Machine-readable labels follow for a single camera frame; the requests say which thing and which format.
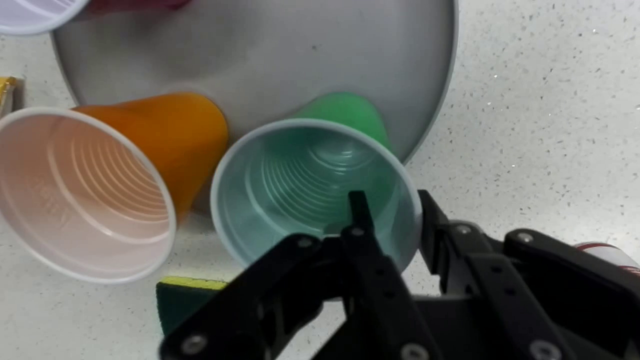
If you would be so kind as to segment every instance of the plastic cup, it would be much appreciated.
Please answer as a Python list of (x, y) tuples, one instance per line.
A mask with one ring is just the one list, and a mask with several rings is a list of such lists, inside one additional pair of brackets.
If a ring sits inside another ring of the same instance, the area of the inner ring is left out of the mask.
[(0, 219), (68, 277), (133, 283), (168, 259), (227, 149), (228, 124), (200, 94), (20, 110), (0, 121)]
[(384, 149), (390, 149), (389, 132), (380, 113), (369, 99), (359, 94), (335, 92), (315, 99), (311, 105), (299, 110), (294, 118), (315, 118), (345, 124), (374, 139)]
[(2, 34), (41, 34), (64, 27), (81, 13), (84, 16), (122, 13), (122, 10), (172, 10), (188, 0), (2, 0)]
[(345, 124), (296, 118), (240, 139), (215, 177), (215, 227), (251, 265), (288, 234), (325, 239), (353, 224), (353, 191), (364, 191), (378, 242), (404, 270), (422, 231), (419, 191), (393, 153)]

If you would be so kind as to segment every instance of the green object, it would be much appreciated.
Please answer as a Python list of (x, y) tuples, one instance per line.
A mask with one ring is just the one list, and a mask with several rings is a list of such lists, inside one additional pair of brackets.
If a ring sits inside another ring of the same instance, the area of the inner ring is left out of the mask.
[(215, 227), (252, 265), (290, 234), (326, 239), (353, 224), (353, 191), (367, 194), (380, 248), (404, 270), (422, 231), (419, 192), (389, 149), (335, 123), (281, 121), (240, 139), (215, 175)]
[(294, 118), (316, 118), (350, 126), (390, 149), (384, 121), (377, 107), (359, 94), (335, 92), (307, 105)]
[(224, 283), (165, 277), (156, 284), (158, 319), (165, 335), (174, 333), (185, 321), (210, 302)]

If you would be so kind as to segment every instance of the orange plastic cup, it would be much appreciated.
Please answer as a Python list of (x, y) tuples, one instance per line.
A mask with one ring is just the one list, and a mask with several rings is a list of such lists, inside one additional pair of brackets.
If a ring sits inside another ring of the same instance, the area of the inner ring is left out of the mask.
[(26, 108), (0, 123), (0, 219), (64, 274), (138, 281), (171, 254), (228, 144), (223, 110), (200, 94)]

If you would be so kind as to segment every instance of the speckled surface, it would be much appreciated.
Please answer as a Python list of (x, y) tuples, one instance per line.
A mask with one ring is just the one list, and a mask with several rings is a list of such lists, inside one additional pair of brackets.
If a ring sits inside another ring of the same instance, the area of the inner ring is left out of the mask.
[[(640, 6), (462, 3), (443, 114), (409, 164), (454, 219), (501, 236), (528, 227), (570, 245), (598, 241), (640, 261)], [(0, 73), (26, 78), (29, 105), (68, 107), (49, 38), (0, 38)], [(172, 274), (239, 269), (205, 216), (183, 231)], [(0, 236), (0, 358), (156, 358), (156, 279), (91, 286), (51, 273)], [(416, 293), (435, 281), (412, 265)], [(309, 358), (337, 309), (285, 358)]]

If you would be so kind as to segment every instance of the cup rim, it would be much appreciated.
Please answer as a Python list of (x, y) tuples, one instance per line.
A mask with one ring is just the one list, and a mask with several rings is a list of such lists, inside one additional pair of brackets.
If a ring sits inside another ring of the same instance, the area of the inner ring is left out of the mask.
[(89, 6), (89, 3), (91, 0), (75, 0), (75, 4), (71, 9), (66, 9), (61, 16), (49, 18), (43, 25), (32, 25), (32, 27), (0, 25), (0, 33), (15, 34), (15, 37), (35, 37), (35, 34), (52, 33), (52, 31), (61, 28), (62, 25), (66, 25), (68, 21), (73, 21), (75, 16), (78, 16), (84, 10), (84, 6)]
[(118, 279), (98, 279), (98, 277), (86, 277), (83, 273), (75, 273), (66, 266), (61, 266), (57, 261), (41, 254), (37, 248), (32, 248), (17, 231), (15, 227), (0, 215), (0, 224), (5, 224), (5, 228), (9, 228), (15, 239), (35, 257), (39, 259), (41, 262), (49, 265), (51, 269), (71, 277), (71, 279), (78, 279), (78, 281), (84, 281), (84, 283), (92, 283), (92, 284), (126, 284), (126, 283), (135, 283), (135, 281), (140, 281), (140, 279), (146, 279), (151, 277), (152, 273), (156, 273), (171, 257), (172, 248), (174, 248), (174, 242), (176, 242), (176, 234), (179, 234), (179, 215), (176, 215), (176, 208), (174, 208), (174, 202), (172, 202), (172, 196), (168, 192), (168, 187), (165, 182), (165, 179), (161, 177), (161, 173), (156, 170), (156, 166), (152, 164), (152, 160), (133, 143), (128, 141), (124, 135), (120, 135), (116, 129), (100, 123), (98, 118), (94, 117), (89, 117), (89, 114), (83, 114), (83, 113), (77, 113), (77, 110), (61, 110), (61, 108), (47, 108), (47, 107), (37, 107), (37, 108), (23, 108), (23, 110), (17, 110), (5, 118), (0, 118), (0, 132), (5, 129), (9, 129), (10, 124), (15, 123), (20, 123), (20, 121), (26, 121), (26, 118), (32, 118), (32, 117), (62, 117), (62, 118), (68, 118), (68, 121), (77, 121), (77, 123), (83, 123), (83, 124), (89, 124), (89, 126), (94, 126), (98, 129), (100, 132), (106, 132), (108, 136), (112, 136), (115, 141), (118, 141), (126, 150), (131, 150), (143, 164), (145, 168), (148, 170), (148, 175), (154, 179), (156, 187), (161, 189), (161, 194), (163, 194), (163, 201), (165, 201), (165, 207), (166, 207), (166, 213), (168, 213), (168, 246), (166, 250), (154, 261), (151, 262), (151, 266), (146, 266), (145, 270), (140, 273), (135, 273), (135, 274), (128, 274), (128, 277), (118, 277)]
[[(265, 124), (261, 129), (255, 129), (252, 132), (249, 132), (246, 136), (242, 136), (239, 143), (235, 143), (228, 153), (224, 154), (224, 158), (218, 163), (218, 168), (216, 168), (216, 175), (215, 175), (215, 180), (213, 180), (213, 189), (210, 189), (210, 208), (213, 208), (213, 220), (215, 220), (215, 227), (216, 227), (216, 234), (221, 239), (221, 242), (224, 245), (224, 248), (232, 254), (232, 259), (237, 259), (237, 262), (244, 265), (244, 266), (251, 266), (251, 261), (244, 259), (239, 250), (237, 245), (232, 245), (230, 241), (230, 234), (224, 231), (224, 227), (218, 227), (223, 224), (223, 213), (218, 210), (218, 192), (221, 192), (221, 182), (223, 182), (223, 175), (224, 170), (230, 166), (230, 163), (235, 160), (235, 157), (246, 147), (251, 144), (252, 141), (265, 136), (265, 135), (271, 135), (271, 132), (281, 132), (281, 130), (290, 130), (290, 129), (318, 129), (318, 130), (333, 130), (333, 132), (341, 132), (341, 135), (346, 135), (346, 136), (353, 136), (355, 141), (362, 143), (364, 147), (372, 149), (378, 157), (382, 157), (398, 175), (398, 179), (403, 180), (403, 184), (409, 191), (410, 194), (410, 201), (412, 201), (412, 207), (415, 207), (415, 219), (416, 219), (416, 224), (421, 227), (419, 234), (422, 233), (422, 204), (421, 204), (421, 196), (419, 196), (419, 191), (410, 179), (410, 175), (406, 173), (406, 168), (403, 166), (403, 163), (389, 150), (384, 149), (380, 143), (377, 143), (374, 139), (350, 129), (350, 126), (345, 126), (345, 124), (337, 124), (337, 123), (323, 123), (318, 118), (286, 118), (286, 121), (276, 121), (276, 123), (271, 123), (271, 124)], [(409, 269), (409, 265), (412, 262), (412, 257), (406, 261), (406, 265), (403, 265), (400, 270)]]

